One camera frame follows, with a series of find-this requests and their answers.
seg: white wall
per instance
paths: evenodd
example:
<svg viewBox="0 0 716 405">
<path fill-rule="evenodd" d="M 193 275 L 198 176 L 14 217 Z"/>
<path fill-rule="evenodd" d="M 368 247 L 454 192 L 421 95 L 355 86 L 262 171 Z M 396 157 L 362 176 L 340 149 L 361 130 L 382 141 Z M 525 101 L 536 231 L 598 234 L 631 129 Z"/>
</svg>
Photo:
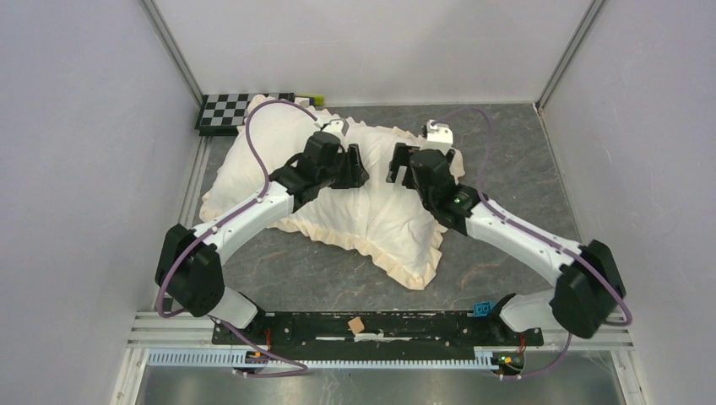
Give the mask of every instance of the white wall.
<svg viewBox="0 0 716 405">
<path fill-rule="evenodd" d="M 139 2 L 2 9 L 0 403 L 107 403 L 197 107 Z"/>
<path fill-rule="evenodd" d="M 612 1 L 546 107 L 578 225 L 607 242 L 657 404 L 716 384 L 716 4 Z"/>
<path fill-rule="evenodd" d="M 531 102 L 589 0 L 157 0 L 205 94 Z"/>
</svg>

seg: white cloth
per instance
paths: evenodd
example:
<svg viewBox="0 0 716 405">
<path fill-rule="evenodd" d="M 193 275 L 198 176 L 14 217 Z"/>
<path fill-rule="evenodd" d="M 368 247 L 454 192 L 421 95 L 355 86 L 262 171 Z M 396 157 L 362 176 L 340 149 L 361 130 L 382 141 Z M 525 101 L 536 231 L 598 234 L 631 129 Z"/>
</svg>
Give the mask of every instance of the white cloth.
<svg viewBox="0 0 716 405">
<path fill-rule="evenodd" d="M 257 95 L 249 110 L 266 99 Z M 317 116 L 331 116 L 326 110 L 315 111 L 312 107 L 310 110 Z M 446 229 L 422 207 L 415 190 L 406 189 L 399 181 L 387 183 L 385 179 L 394 145 L 398 142 L 420 145 L 425 139 L 396 127 L 369 127 L 352 118 L 346 121 L 350 128 L 343 145 L 359 145 L 370 180 L 358 189 L 322 189 L 316 200 L 272 226 L 286 232 L 300 231 L 312 240 L 346 250 L 356 249 L 371 256 L 388 276 L 408 289 L 424 289 L 435 277 L 441 256 L 438 248 Z M 253 144 L 269 173 L 301 152 L 316 130 L 302 111 L 281 104 L 263 107 L 251 123 Z M 456 177 L 464 175 L 459 151 L 451 172 Z M 202 197 L 200 218 L 209 221 L 221 215 L 255 192 L 262 182 L 261 170 L 241 131 L 219 168 L 213 187 Z"/>
</svg>

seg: pillowcase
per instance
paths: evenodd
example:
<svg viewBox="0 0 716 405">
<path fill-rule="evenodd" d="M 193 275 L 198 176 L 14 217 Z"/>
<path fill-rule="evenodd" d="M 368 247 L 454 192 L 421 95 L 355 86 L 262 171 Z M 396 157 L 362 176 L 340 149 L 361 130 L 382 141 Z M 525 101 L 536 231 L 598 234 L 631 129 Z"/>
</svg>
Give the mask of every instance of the pillowcase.
<svg viewBox="0 0 716 405">
<path fill-rule="evenodd" d="M 257 95 L 248 110 L 269 97 Z M 316 116 L 338 118 L 327 110 L 309 110 Z M 420 203 L 415 190 L 400 181 L 385 181 L 396 143 L 422 145 L 424 138 L 399 128 L 369 127 L 364 122 L 346 121 L 350 127 L 344 147 L 357 143 L 370 180 L 358 189 L 324 188 L 318 198 L 272 225 L 286 232 L 301 232 L 311 240 L 356 249 L 372 257 L 373 263 L 408 289 L 424 289 L 435 277 L 440 261 L 441 226 Z M 268 105 L 252 120 L 252 141 L 269 173 L 301 152 L 306 140 L 317 130 L 302 111 L 290 105 Z M 209 221 L 246 199 L 263 184 L 263 175 L 248 148 L 244 132 L 231 146 L 216 181 L 202 197 L 199 217 Z M 464 175 L 462 154 L 456 151 L 451 172 Z"/>
</svg>

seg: gray floor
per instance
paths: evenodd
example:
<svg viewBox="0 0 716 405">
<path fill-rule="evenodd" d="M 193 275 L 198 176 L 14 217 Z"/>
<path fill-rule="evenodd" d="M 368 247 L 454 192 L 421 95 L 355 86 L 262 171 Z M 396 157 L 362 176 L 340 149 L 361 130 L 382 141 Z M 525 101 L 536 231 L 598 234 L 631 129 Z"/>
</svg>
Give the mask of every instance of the gray floor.
<svg viewBox="0 0 716 405">
<path fill-rule="evenodd" d="M 428 119 L 458 105 L 329 108 L 368 125 L 400 127 L 418 133 Z M 496 123 L 498 144 L 483 191 L 508 211 L 570 239 L 577 238 L 572 212 L 561 188 L 549 145 L 531 105 L 486 105 Z M 455 147 L 464 155 L 466 176 L 474 185 L 485 153 L 485 123 L 474 114 L 449 122 Z M 215 138 L 202 184 L 214 182 L 216 170 L 234 138 Z M 482 300 L 527 294 L 548 288 L 534 271 L 485 243 L 454 231 L 445 234 L 437 276 L 424 291 L 411 291 L 356 251 L 311 242 L 298 233 L 266 229 L 244 245 L 225 265 L 225 282 L 266 310 L 471 309 Z"/>
<path fill-rule="evenodd" d="M 530 354 L 528 370 L 553 359 Z M 569 354 L 548 375 L 509 382 L 478 370 L 312 370 L 301 377 L 246 380 L 228 369 L 149 367 L 137 404 L 616 405 L 624 400 L 615 379 L 608 353 Z"/>
</svg>

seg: gray tabletop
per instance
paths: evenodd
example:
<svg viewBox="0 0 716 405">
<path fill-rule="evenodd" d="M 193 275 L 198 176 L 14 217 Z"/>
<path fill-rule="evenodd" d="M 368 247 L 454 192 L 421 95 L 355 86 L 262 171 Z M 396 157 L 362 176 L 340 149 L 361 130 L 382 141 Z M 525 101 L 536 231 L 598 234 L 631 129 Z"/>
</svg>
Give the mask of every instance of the gray tabletop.
<svg viewBox="0 0 716 405">
<path fill-rule="evenodd" d="M 418 133 L 428 119 L 461 105 L 328 108 L 371 126 Z M 577 239 L 572 212 L 561 187 L 549 144 L 531 105 L 483 105 L 493 116 L 498 143 L 487 165 L 483 191 L 506 210 L 551 233 Z M 484 119 L 467 113 L 450 122 L 455 148 L 473 186 L 485 154 Z M 202 194 L 213 184 L 231 138 L 215 138 Z M 471 309 L 475 302 L 505 294 L 549 288 L 537 273 L 486 243 L 452 230 L 444 235 L 437 276 L 425 290 L 393 281 L 370 257 L 312 242 L 305 236 L 266 229 L 225 265 L 225 282 L 270 311 L 358 311 L 390 309 Z"/>
</svg>

